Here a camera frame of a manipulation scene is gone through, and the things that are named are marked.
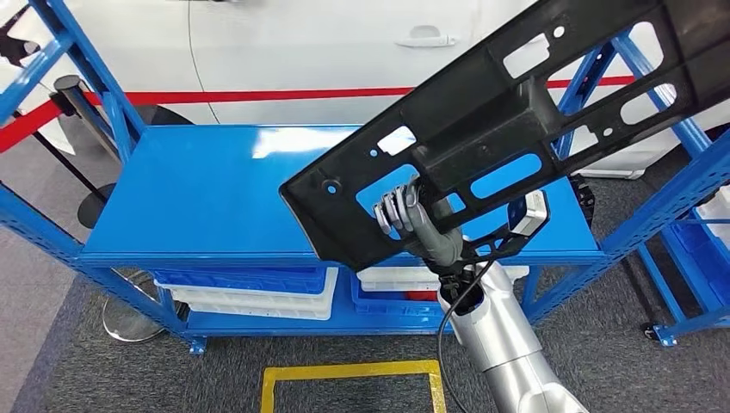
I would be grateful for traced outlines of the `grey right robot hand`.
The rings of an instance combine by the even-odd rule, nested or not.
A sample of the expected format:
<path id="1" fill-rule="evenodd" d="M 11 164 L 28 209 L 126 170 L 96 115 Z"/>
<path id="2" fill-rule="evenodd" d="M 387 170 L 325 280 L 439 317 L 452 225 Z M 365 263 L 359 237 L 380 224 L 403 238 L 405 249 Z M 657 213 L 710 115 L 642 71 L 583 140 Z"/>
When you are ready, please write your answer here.
<path id="1" fill-rule="evenodd" d="M 433 218 L 452 215 L 454 209 L 447 199 L 428 205 L 428 192 L 420 176 L 414 175 L 405 185 L 398 185 L 383 194 L 372 207 L 380 230 L 388 235 L 396 231 L 400 239 L 411 237 L 405 249 L 424 259 L 428 264 L 448 267 L 461 259 L 464 240 L 459 227 L 441 232 L 433 224 Z"/>

